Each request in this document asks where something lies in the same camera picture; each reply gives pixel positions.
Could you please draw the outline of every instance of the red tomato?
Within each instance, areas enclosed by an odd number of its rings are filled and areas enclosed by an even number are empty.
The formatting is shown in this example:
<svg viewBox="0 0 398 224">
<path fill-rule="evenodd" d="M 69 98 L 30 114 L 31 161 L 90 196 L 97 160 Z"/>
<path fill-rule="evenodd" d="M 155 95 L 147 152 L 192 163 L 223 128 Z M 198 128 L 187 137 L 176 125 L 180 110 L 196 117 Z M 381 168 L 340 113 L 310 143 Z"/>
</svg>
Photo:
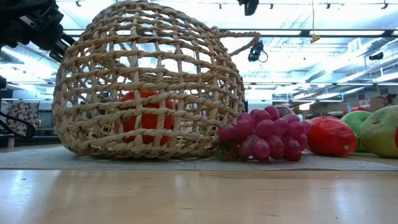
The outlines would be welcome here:
<svg viewBox="0 0 398 224">
<path fill-rule="evenodd" d="M 308 121 L 311 130 L 307 134 L 310 151 L 324 156 L 347 156 L 355 151 L 354 132 L 340 119 L 320 116 Z"/>
<path fill-rule="evenodd" d="M 141 90 L 140 91 L 141 98 L 148 98 L 149 96 L 153 96 L 156 94 L 158 94 L 158 91 L 149 91 L 149 90 Z M 134 100 L 134 99 L 135 99 L 134 91 L 131 91 L 131 92 L 127 93 L 126 95 L 124 95 L 120 101 L 123 102 L 123 101 Z M 143 107 L 159 108 L 159 104 L 158 103 L 149 103 L 149 104 L 143 105 Z M 123 110 L 134 109 L 134 108 L 135 107 L 123 108 Z M 166 101 L 166 108 L 168 108 L 168 109 L 174 108 L 171 100 Z M 141 118 L 141 127 L 145 128 L 145 129 L 156 129 L 157 117 L 158 117 L 158 115 L 156 115 L 156 114 L 143 114 L 142 118 Z M 133 131 L 136 129 L 136 118 L 137 118 L 136 116 L 132 116 L 128 121 L 122 122 L 124 132 Z M 163 128 L 170 129 L 173 121 L 174 121 L 173 116 L 171 116 L 171 115 L 165 116 Z M 136 138 L 135 136 L 129 137 L 129 138 L 125 139 L 124 142 L 129 143 L 131 141 L 134 141 L 135 138 Z M 149 143 L 155 141 L 155 137 L 149 136 L 149 135 L 143 135 L 142 141 L 144 144 L 149 144 Z M 163 136 L 162 139 L 160 140 L 160 145 L 163 146 L 164 144 L 167 144 L 169 141 L 170 141 L 170 137 Z"/>
</svg>

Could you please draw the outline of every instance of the gray mat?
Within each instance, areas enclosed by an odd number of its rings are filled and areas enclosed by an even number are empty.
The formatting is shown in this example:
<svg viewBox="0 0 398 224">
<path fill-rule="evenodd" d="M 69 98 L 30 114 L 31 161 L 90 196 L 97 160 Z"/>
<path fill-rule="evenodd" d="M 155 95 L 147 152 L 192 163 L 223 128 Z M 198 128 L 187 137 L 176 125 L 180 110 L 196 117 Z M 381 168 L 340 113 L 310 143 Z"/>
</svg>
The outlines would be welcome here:
<svg viewBox="0 0 398 224">
<path fill-rule="evenodd" d="M 305 154 L 300 162 L 219 162 L 213 159 L 117 161 L 76 156 L 64 147 L 0 153 L 0 169 L 126 169 L 126 170 L 398 170 L 398 166 Z"/>
</svg>

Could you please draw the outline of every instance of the woven basket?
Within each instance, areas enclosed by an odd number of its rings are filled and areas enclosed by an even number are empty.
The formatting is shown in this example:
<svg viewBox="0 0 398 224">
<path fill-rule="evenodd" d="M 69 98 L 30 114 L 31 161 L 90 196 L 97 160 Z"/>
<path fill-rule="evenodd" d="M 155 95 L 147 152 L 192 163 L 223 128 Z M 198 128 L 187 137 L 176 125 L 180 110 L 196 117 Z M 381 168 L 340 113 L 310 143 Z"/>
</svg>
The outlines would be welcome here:
<svg viewBox="0 0 398 224">
<path fill-rule="evenodd" d="M 254 38 L 228 54 L 220 37 L 241 36 Z M 243 82 L 231 56 L 258 38 L 220 33 L 158 4 L 113 4 L 87 26 L 58 70 L 53 118 L 61 142 L 98 157 L 212 156 L 218 126 L 235 123 L 244 111 Z M 123 100 L 129 92 L 134 99 Z M 135 125 L 126 131 L 132 118 Z"/>
</svg>

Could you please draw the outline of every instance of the wooden table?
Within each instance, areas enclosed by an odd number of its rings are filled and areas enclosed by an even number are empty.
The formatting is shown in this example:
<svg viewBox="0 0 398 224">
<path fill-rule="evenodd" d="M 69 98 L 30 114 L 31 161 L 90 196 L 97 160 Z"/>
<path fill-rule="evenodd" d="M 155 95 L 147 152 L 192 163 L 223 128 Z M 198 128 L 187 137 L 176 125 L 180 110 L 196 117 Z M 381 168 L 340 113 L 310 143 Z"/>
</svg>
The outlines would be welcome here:
<svg viewBox="0 0 398 224">
<path fill-rule="evenodd" d="M 398 172 L 0 170 L 0 223 L 397 223 Z"/>
</svg>

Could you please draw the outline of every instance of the green apple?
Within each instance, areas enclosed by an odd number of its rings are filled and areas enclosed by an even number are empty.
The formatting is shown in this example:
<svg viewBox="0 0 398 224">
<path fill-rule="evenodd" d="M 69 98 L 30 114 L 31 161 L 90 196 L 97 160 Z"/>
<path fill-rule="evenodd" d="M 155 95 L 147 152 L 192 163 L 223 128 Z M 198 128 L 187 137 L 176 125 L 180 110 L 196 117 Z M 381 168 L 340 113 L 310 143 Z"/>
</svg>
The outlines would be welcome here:
<svg viewBox="0 0 398 224">
<path fill-rule="evenodd" d="M 398 105 L 374 112 L 360 127 L 362 145 L 378 156 L 398 158 Z"/>
<path fill-rule="evenodd" d="M 370 117 L 372 113 L 368 111 L 353 111 L 350 112 L 346 115 L 344 115 L 341 120 L 346 123 L 351 130 L 355 133 L 355 136 L 357 137 L 357 144 L 356 146 L 356 151 L 357 152 L 366 152 L 366 149 L 362 146 L 361 140 L 359 138 L 361 134 L 361 125 L 367 120 L 368 117 Z"/>
</svg>

